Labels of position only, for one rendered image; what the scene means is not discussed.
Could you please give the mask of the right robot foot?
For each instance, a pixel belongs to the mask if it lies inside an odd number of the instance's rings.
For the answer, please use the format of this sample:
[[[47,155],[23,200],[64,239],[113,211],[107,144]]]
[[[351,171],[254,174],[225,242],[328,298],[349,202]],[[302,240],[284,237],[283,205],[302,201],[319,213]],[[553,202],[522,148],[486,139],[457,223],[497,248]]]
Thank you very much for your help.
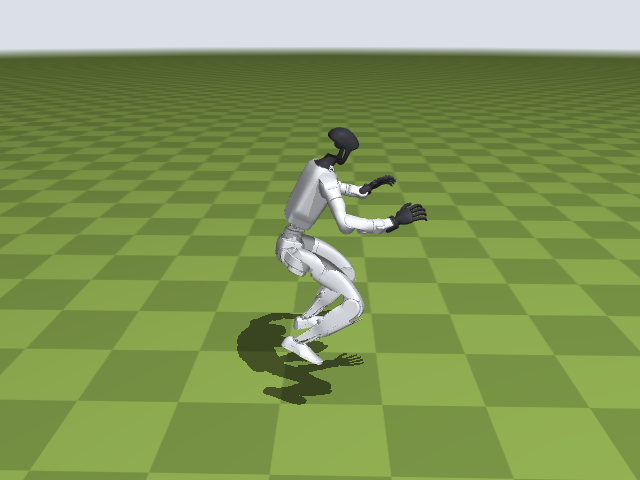
[[[297,337],[296,337],[297,338]],[[323,360],[310,348],[310,346],[308,345],[308,343],[305,343],[303,345],[300,345],[298,342],[298,339],[296,339],[296,342],[294,342],[295,337],[294,336],[287,336],[281,343],[281,346],[284,347],[287,350],[290,350],[294,353],[296,353],[297,355],[299,355],[301,358],[317,364],[317,365],[322,365]],[[302,343],[301,343],[302,344]]]

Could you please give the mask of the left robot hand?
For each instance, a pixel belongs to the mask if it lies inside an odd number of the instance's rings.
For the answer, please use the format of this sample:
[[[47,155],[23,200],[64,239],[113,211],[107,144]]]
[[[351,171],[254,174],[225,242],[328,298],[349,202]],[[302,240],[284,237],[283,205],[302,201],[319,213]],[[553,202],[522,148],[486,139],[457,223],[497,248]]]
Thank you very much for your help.
[[[390,186],[392,186],[392,184],[395,184],[393,181],[396,182],[395,178],[393,176],[390,176],[390,175],[386,175],[384,177],[377,178],[377,179],[375,179],[374,181],[372,181],[369,184],[364,184],[364,186],[359,189],[359,193],[360,194],[365,194],[365,193],[368,192],[368,195],[369,195],[369,194],[371,194],[371,190],[379,187],[380,185],[389,184]]]

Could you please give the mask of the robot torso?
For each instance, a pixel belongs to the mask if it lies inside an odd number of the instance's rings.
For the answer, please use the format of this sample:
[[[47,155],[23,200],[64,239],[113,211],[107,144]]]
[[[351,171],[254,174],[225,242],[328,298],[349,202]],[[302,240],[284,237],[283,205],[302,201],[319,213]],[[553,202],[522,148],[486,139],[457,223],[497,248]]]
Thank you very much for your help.
[[[280,233],[277,239],[276,256],[285,266],[289,265],[284,260],[286,252],[294,253],[299,248],[304,249],[304,230],[309,230],[314,225],[328,205],[319,192],[319,177],[330,175],[337,180],[333,166],[330,165],[329,170],[318,167],[314,160],[318,159],[310,160],[305,166],[284,210],[285,217],[291,224],[285,227],[284,233]]]

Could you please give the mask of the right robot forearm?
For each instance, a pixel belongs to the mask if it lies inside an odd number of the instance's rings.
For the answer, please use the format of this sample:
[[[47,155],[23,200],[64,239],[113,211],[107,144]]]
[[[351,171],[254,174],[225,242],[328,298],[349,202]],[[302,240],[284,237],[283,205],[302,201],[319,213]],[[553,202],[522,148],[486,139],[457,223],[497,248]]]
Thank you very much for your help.
[[[386,230],[394,226],[394,222],[391,218],[386,219],[366,219],[353,215],[347,215],[344,218],[344,222],[347,226],[355,228],[359,234],[366,233],[387,233]],[[389,232],[390,233],[390,232]]]

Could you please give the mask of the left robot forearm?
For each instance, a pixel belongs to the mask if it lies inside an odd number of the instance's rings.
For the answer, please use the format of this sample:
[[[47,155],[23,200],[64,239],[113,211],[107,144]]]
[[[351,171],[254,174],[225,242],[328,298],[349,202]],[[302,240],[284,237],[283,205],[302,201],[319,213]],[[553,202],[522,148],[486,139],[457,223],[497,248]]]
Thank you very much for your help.
[[[349,197],[357,197],[359,199],[365,199],[368,196],[368,192],[365,194],[360,194],[359,189],[363,186],[356,186],[352,184],[342,183],[338,181],[340,185],[341,195],[349,196]]]

